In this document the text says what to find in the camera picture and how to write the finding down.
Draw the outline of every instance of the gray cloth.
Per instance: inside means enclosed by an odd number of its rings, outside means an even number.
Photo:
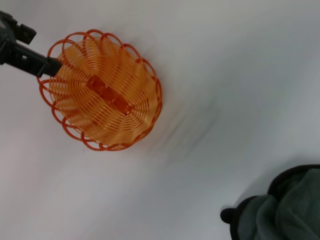
[[[240,240],[320,240],[320,169],[295,175],[277,187],[283,196],[251,200],[238,223]]]

